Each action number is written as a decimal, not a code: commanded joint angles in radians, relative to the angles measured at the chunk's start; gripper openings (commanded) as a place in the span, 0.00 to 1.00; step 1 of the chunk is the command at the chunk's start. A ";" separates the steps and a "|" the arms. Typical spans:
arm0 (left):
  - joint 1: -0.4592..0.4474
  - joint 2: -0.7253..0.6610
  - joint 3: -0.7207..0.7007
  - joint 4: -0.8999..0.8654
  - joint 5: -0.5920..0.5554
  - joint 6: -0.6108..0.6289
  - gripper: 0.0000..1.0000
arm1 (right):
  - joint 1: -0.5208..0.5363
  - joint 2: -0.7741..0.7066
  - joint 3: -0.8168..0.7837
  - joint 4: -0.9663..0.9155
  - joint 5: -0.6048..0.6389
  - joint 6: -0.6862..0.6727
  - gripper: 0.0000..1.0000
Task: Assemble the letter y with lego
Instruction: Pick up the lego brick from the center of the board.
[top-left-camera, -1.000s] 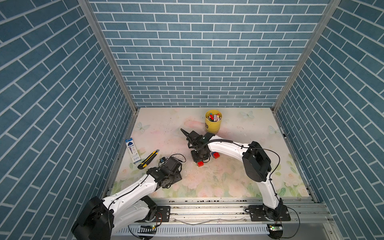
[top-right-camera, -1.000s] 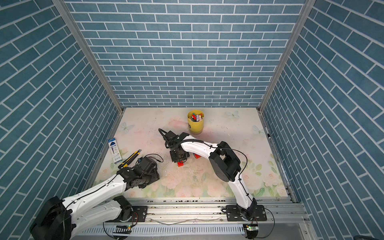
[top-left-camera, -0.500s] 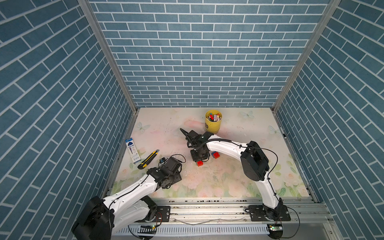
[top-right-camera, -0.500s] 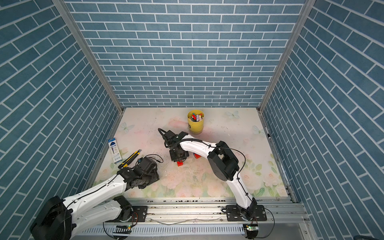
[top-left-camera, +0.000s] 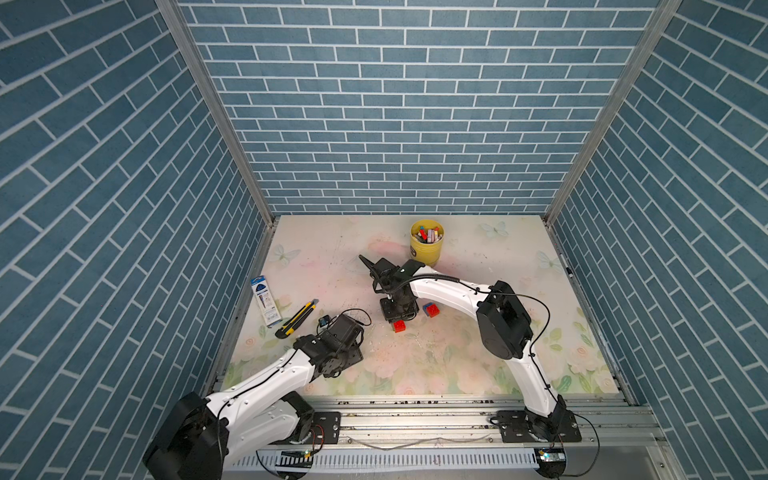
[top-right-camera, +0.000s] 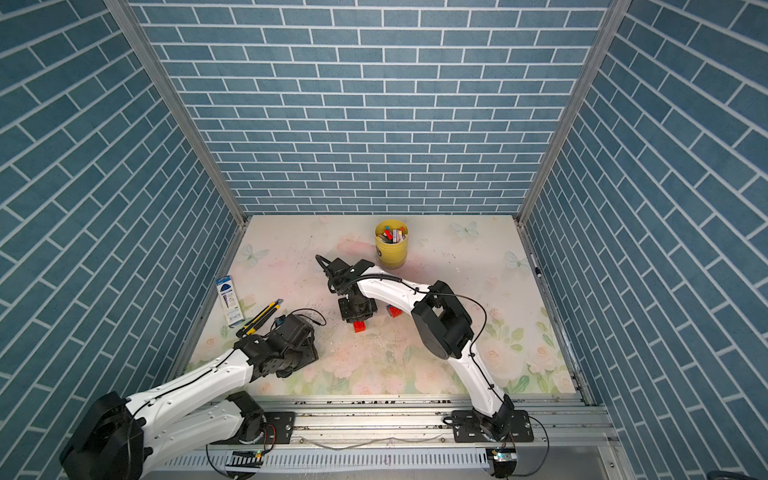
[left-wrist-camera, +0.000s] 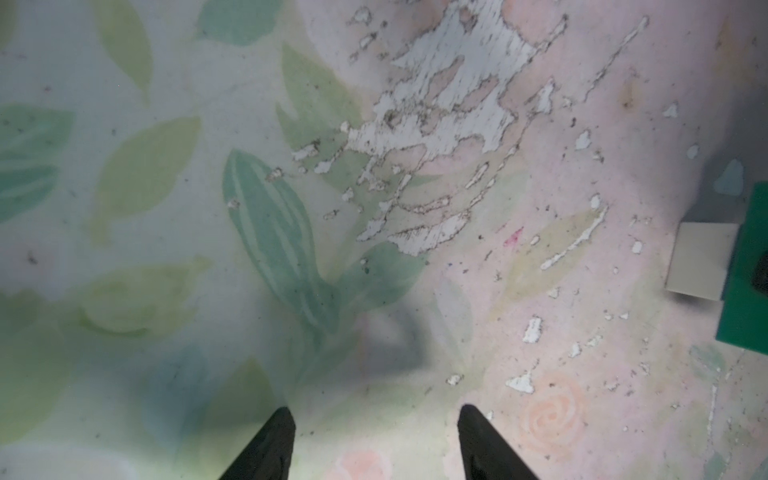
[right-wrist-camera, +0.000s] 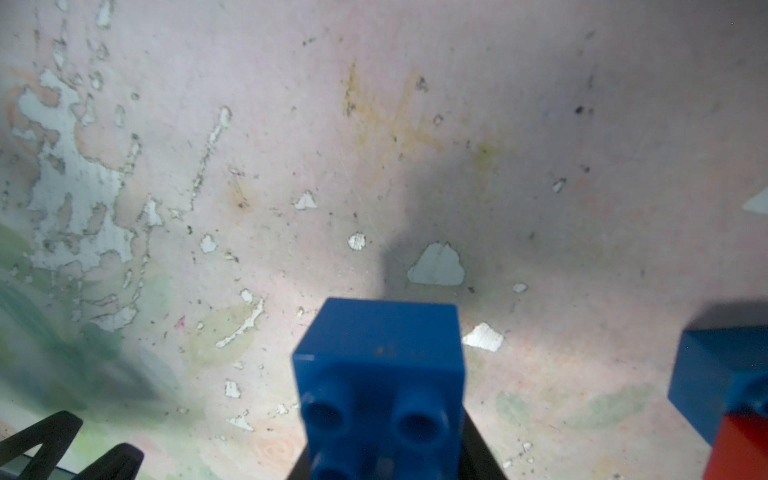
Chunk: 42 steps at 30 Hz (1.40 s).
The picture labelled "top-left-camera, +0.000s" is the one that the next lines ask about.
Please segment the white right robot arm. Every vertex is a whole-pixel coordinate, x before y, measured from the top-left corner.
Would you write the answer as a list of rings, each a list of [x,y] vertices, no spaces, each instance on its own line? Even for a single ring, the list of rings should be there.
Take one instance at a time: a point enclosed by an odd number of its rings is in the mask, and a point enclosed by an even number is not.
[[[398,266],[385,258],[359,257],[380,294],[385,320],[395,325],[413,319],[420,299],[436,302],[474,318],[483,346],[502,359],[523,395],[521,411],[507,411],[493,420],[506,442],[579,442],[576,415],[551,385],[537,363],[531,318],[517,294],[504,281],[481,285],[442,274],[416,260]]]

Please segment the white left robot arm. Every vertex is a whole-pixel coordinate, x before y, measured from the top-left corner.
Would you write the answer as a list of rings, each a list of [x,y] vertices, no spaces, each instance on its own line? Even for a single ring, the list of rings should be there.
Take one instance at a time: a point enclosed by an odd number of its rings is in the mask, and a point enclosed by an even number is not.
[[[155,479],[220,479],[235,461],[271,443],[304,441],[315,410],[298,391],[362,361],[363,333],[342,313],[235,386],[183,396],[143,454],[144,466]]]

